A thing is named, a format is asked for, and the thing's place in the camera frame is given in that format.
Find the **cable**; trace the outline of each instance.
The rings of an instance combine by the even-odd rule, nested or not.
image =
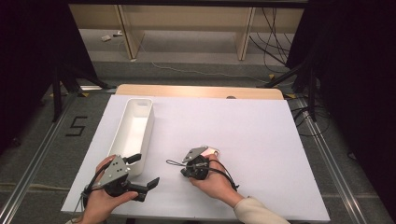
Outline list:
[[[289,41],[289,44],[291,44],[291,41],[289,40],[289,38],[288,38],[288,36],[286,35],[286,34],[283,34],[285,37],[286,37],[286,39]]]
[[[323,105],[315,105],[315,108],[325,108],[325,107],[324,107]],[[305,106],[305,107],[302,107],[302,108],[292,109],[291,112],[298,111],[298,113],[293,117],[294,121],[296,121],[297,118],[300,117],[300,116],[301,116],[305,111],[307,111],[307,110],[308,110],[308,106]],[[325,115],[327,115],[327,116],[325,116],[325,115],[323,115],[322,113],[319,113],[319,112],[315,112],[315,115],[320,116],[320,117],[325,118],[325,119],[328,120],[328,122],[327,122],[327,124],[326,124],[326,128],[325,128],[323,131],[321,131],[320,133],[317,133],[317,134],[304,134],[304,133],[299,133],[300,136],[304,136],[304,137],[316,137],[316,136],[319,136],[319,135],[324,134],[324,133],[327,132],[327,130],[328,130],[329,127],[330,127],[330,118],[331,118],[331,116],[330,116],[328,113],[325,114]],[[309,119],[310,117],[311,117],[310,115],[305,116],[298,124],[296,124],[296,127],[300,127],[300,126],[304,123],[304,121],[305,121],[306,119]]]
[[[257,44],[254,40],[253,40],[253,38],[250,36],[249,37],[250,38],[250,40],[257,46],[257,48],[258,49],[260,49],[260,50],[262,50],[262,51],[264,51],[264,53],[266,53],[266,54],[269,54],[271,57],[273,57],[275,60],[277,60],[278,62],[280,62],[280,63],[282,63],[283,65],[285,65],[285,63],[283,62],[283,61],[281,61],[280,59],[278,59],[274,54],[272,54],[272,53],[270,53],[268,50],[266,50],[266,49],[263,49],[259,44]]]
[[[275,21],[276,21],[276,7],[273,8],[273,30],[274,30],[274,38],[276,40],[276,45],[278,46],[277,51],[279,52],[280,57],[283,60],[282,54],[280,53],[280,50],[282,49],[283,54],[285,55],[286,60],[288,59],[288,55],[285,53],[285,50],[283,50],[279,40],[277,39],[276,36],[276,25],[275,25]]]
[[[272,45],[272,44],[270,44],[270,43],[265,42],[265,40],[262,39],[262,37],[260,36],[259,33],[256,33],[256,35],[257,35],[257,37],[260,39],[260,41],[261,41],[262,43],[268,45],[269,47],[272,47],[272,48],[275,48],[275,49],[281,48],[281,47],[279,47],[279,46],[274,46],[274,45]]]
[[[234,76],[234,75],[228,75],[228,74],[224,74],[224,73],[204,73],[204,72],[194,71],[194,70],[182,70],[182,69],[176,69],[176,68],[173,68],[173,67],[159,66],[156,63],[152,63],[152,65],[154,65],[157,68],[169,69],[169,70],[182,72],[182,73],[196,73],[196,74],[201,74],[201,75],[205,75],[205,76],[248,77],[248,78],[252,78],[254,80],[260,81],[262,83],[269,83],[268,81],[264,81],[264,80],[261,80],[261,79],[255,78],[255,77],[251,77],[251,76]]]
[[[78,205],[79,204],[81,204],[81,212],[83,212],[83,208],[82,208],[82,196],[79,196],[79,199],[78,199],[78,202],[77,202],[77,204],[76,204],[76,208],[75,208],[75,210],[73,211],[73,213],[72,213],[72,217],[75,215],[75,213],[77,212],[77,208],[78,208]],[[76,220],[76,218],[70,218],[70,222],[71,223],[79,223],[79,220],[78,221],[75,221]]]
[[[267,15],[265,14],[265,11],[264,11],[264,8],[262,7],[262,14],[264,15],[264,18],[265,18],[265,20],[267,21],[267,24],[268,24],[268,27],[270,28],[270,30],[271,30],[271,33],[270,33],[270,35],[269,35],[269,37],[268,37],[268,41],[267,41],[267,43],[269,43],[270,42],[270,39],[271,39],[271,35],[273,35],[274,36],[274,38],[275,38],[275,40],[276,40],[276,45],[279,47],[281,47],[281,45],[280,45],[280,43],[279,43],[279,41],[278,41],[278,39],[277,39],[277,37],[276,37],[276,26],[275,26],[275,21],[276,21],[276,8],[273,8],[273,22],[272,22],[272,25],[270,24],[270,22],[269,22],[269,20],[268,20],[268,18],[267,18]],[[282,60],[282,62],[283,62],[283,64],[285,64],[285,61],[283,60],[283,57],[282,57],[282,53],[280,52],[280,49],[279,48],[277,48],[278,49],[278,52],[279,52],[279,55],[280,55],[280,57],[281,57],[281,60]]]
[[[96,174],[93,176],[91,183],[88,185],[87,188],[84,189],[84,191],[81,193],[83,196],[88,197],[88,195],[92,192],[92,186],[96,180],[96,178],[99,176],[99,174],[101,174],[105,169],[107,169],[107,167],[111,164],[112,161],[109,161],[108,163],[106,163],[105,165],[103,165],[97,172]]]
[[[207,165],[206,162],[197,163],[197,164],[194,164],[194,165],[185,165],[185,164],[179,163],[179,162],[177,162],[177,161],[166,160],[166,163],[168,163],[168,164],[170,164],[170,165],[182,166],[182,167],[185,167],[185,168],[192,168],[192,169],[194,169],[194,170],[198,167],[199,169],[208,170],[208,171],[213,171],[213,172],[216,172],[216,173],[218,173],[218,174],[221,174],[221,175],[223,175],[224,177],[227,178],[227,180],[230,182],[232,188],[233,188],[235,191],[237,191],[237,189],[239,188],[239,185],[238,185],[238,186],[235,185],[235,183],[233,182],[233,178],[231,177],[230,173],[227,171],[227,169],[225,168],[225,166],[224,166],[221,162],[219,162],[219,161],[215,161],[215,162],[217,162],[218,164],[220,164],[220,165],[224,168],[224,171],[225,171],[227,174],[225,174],[224,172],[222,172],[221,170],[218,170],[218,169],[214,169],[214,168],[210,168],[210,167],[205,167],[204,165]]]
[[[104,43],[105,43],[106,45],[109,45],[109,46],[117,46],[117,53],[118,53],[122,58],[125,58],[125,59],[128,59],[128,60],[129,60],[129,57],[125,57],[125,55],[122,55],[121,52],[120,52],[120,45],[121,45],[121,44],[124,44],[124,43],[125,43],[125,40],[121,40],[121,41],[119,41],[118,43],[115,43],[115,44],[110,43],[111,40],[112,40],[112,39],[109,39],[108,41],[105,41]]]

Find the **white sleeve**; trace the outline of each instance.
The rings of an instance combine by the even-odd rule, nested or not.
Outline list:
[[[234,208],[236,217],[245,224],[287,224],[285,218],[268,210],[257,199],[248,197],[240,201]]]
[[[70,219],[70,220],[68,220],[66,223],[64,223],[64,224],[75,224],[75,223],[78,223],[78,218],[73,218],[73,219]]]

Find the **white plastic container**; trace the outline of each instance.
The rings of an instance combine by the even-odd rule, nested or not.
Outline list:
[[[149,148],[154,110],[150,99],[130,99],[123,112],[119,128],[114,137],[108,155],[131,157],[141,153],[140,161],[127,164],[131,169],[129,178],[142,174]]]

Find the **white table surface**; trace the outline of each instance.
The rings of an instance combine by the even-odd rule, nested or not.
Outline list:
[[[141,176],[146,185],[160,177],[146,200],[128,202],[113,214],[127,217],[236,220],[233,209],[206,196],[166,160],[180,161],[188,150],[208,145],[238,191],[254,196],[287,220],[329,221],[286,101],[152,96],[111,96],[62,211],[74,212],[79,195],[106,157],[131,98],[153,101],[154,127]]]

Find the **hand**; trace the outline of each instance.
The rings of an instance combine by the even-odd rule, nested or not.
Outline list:
[[[218,161],[216,155],[211,154],[208,158],[211,161],[209,163],[210,168],[225,172],[224,167],[218,162],[215,162]],[[206,193],[209,197],[219,199],[231,207],[235,207],[237,203],[244,199],[242,195],[233,189],[230,181],[219,173],[209,171],[205,180],[197,180],[192,177],[190,177],[189,180],[195,187]]]
[[[105,158],[96,167],[96,172],[100,170],[102,166],[112,161],[116,156],[109,156]],[[96,181],[99,181],[103,176],[104,171],[99,174]],[[81,224],[96,224],[106,220],[111,212],[119,205],[127,203],[137,196],[137,192],[130,191],[121,194],[119,197],[111,197],[104,189],[94,190],[90,194],[87,206],[84,214],[81,218]]]

